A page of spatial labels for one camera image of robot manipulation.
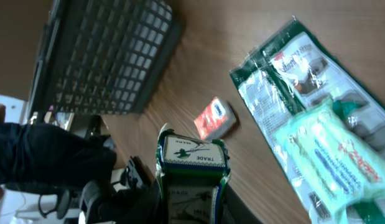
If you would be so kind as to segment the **red tissue pack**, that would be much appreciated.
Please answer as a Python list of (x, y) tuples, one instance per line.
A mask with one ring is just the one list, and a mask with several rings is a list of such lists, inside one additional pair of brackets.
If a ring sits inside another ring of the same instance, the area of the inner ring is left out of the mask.
[(236, 116), (226, 101), (214, 97), (194, 123), (200, 138), (211, 141), (225, 135), (236, 123)]

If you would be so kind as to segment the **small green box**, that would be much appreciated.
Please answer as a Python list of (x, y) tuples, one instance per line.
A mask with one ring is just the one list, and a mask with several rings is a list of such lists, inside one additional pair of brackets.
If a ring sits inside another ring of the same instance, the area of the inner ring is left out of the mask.
[(166, 123), (157, 138), (155, 157), (162, 221), (219, 224), (231, 177), (225, 143), (177, 134)]

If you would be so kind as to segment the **large green 3M package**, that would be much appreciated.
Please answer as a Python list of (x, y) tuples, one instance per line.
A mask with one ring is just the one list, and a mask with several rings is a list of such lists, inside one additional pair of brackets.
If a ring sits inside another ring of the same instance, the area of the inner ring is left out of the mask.
[[(385, 106), (297, 19), (288, 22), (230, 73), (312, 223), (334, 223), (275, 133), (295, 115), (331, 98), (349, 131), (385, 160)], [(385, 199), (377, 200), (385, 211)], [(348, 223), (364, 223), (353, 207)]]

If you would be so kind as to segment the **light green wipes pack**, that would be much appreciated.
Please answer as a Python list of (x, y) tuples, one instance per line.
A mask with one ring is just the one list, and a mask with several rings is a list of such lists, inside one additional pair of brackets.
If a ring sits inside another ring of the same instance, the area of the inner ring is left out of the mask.
[(348, 223), (349, 207), (364, 223), (385, 223), (385, 160), (347, 129), (331, 98), (288, 120), (274, 135), (334, 223)]

